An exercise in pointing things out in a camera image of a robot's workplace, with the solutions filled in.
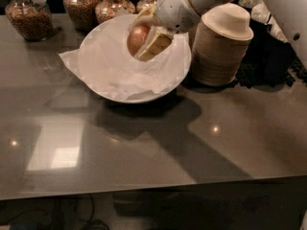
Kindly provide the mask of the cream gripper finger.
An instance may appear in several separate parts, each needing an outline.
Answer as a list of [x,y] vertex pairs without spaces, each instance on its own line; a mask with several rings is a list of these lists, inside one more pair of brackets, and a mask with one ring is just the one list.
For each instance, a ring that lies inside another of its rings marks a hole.
[[175,32],[164,27],[152,26],[145,43],[133,56],[139,61],[147,62],[168,48],[174,39]]
[[155,12],[155,6],[150,6],[144,9],[130,23],[130,30],[132,31],[137,26],[159,26],[160,21]]

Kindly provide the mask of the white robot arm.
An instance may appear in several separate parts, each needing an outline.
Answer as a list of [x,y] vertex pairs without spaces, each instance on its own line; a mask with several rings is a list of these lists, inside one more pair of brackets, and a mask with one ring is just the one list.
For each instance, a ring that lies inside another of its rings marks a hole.
[[[131,26],[155,25],[186,33],[209,10],[234,0],[157,0],[139,13]],[[286,36],[303,66],[307,67],[307,0],[260,0]]]

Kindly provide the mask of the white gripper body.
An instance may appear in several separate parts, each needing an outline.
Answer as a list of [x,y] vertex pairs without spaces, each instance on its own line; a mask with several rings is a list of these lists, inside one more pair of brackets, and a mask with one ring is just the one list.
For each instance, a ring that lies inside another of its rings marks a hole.
[[157,0],[155,13],[161,26],[178,33],[187,33],[201,19],[192,0]]

